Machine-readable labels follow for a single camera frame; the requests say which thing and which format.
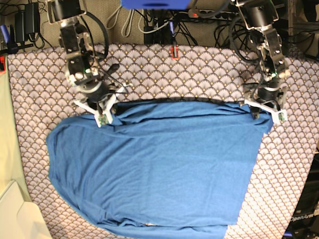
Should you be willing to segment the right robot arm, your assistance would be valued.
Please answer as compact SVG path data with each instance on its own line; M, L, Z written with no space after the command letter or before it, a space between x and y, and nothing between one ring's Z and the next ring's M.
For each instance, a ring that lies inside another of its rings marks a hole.
M112 77L119 69L112 64L105 70L100 62L108 55L108 35L103 23L87 11L85 1L48 0L47 15L50 24L60 27L59 44L65 50L65 77L67 82L84 95L74 104L91 113L98 127L113 122L113 105L117 97L127 91L128 85ZM93 19L101 28L104 40L104 53L95 50L92 33L84 16Z

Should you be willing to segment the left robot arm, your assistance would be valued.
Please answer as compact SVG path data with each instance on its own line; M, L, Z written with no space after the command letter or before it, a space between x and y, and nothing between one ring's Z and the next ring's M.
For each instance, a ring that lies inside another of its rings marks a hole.
M287 87L281 84L290 76L290 70L282 53L282 40L273 24L279 20L278 13L270 0L237 0L238 15L229 27L230 45L235 47L233 29L242 20L251 33L250 40L257 50L257 59L245 58L238 49L236 54L246 63L257 65L261 76L257 83L245 83L244 104L249 105L253 119L261 111L268 112L274 124L288 120L284 109Z

